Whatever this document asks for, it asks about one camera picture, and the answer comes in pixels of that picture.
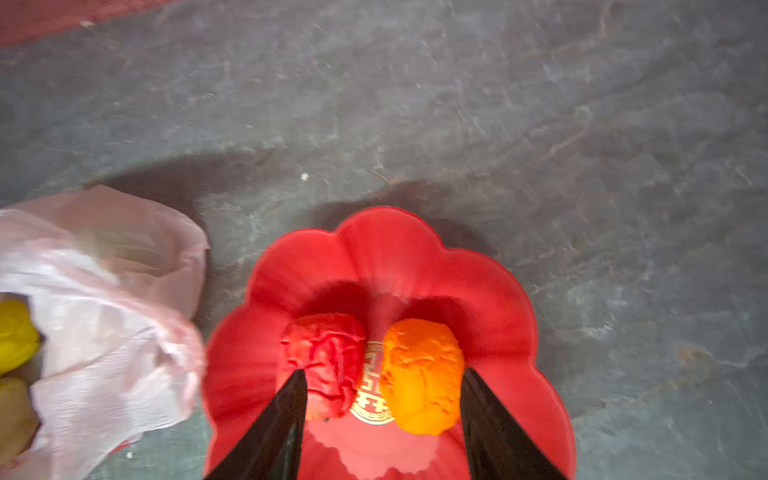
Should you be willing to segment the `red flower-shaped plastic bowl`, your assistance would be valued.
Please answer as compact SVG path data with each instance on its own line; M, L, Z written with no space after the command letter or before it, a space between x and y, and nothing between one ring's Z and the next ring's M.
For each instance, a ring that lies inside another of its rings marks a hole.
M447 325L467 365L549 461L574 477L572 425L536 367L537 322L523 287L495 260L446 247L423 220L391 207L363 210L332 232L292 232L259 258L242 303L219 322L207 345L202 397L213 429L207 470L275 395L286 325L322 313L355 317L374 344L403 319Z

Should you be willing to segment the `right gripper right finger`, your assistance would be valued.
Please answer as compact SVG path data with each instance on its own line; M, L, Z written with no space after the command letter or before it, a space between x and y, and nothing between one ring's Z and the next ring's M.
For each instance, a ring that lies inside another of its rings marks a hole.
M462 377L460 415L473 480L565 480L473 368Z

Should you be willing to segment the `fake orange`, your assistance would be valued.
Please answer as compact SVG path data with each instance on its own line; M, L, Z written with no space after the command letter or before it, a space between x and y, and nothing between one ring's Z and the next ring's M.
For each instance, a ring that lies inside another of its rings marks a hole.
M384 336L380 391L407 433L437 436L457 423L464 370L459 342L444 324L405 319Z

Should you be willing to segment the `fake red apple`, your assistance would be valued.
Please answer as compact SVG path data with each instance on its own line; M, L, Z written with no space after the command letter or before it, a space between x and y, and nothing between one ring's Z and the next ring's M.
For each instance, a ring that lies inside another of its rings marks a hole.
M364 370L366 334L351 315L324 313L290 322L280 338L276 387L296 370L305 373L305 419L333 420L347 414Z

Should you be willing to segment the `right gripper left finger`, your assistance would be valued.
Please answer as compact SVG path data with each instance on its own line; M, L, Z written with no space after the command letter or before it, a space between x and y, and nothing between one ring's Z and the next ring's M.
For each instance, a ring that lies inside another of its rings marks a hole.
M206 480L298 478L308 387L294 371L228 455Z

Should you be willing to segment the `pink plastic bag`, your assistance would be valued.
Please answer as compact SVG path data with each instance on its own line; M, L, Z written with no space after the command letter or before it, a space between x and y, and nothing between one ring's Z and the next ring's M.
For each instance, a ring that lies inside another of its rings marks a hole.
M206 371L194 325L209 241L183 213L97 186L1 212L1 289L42 334L40 426L5 479L82 479L188 419Z

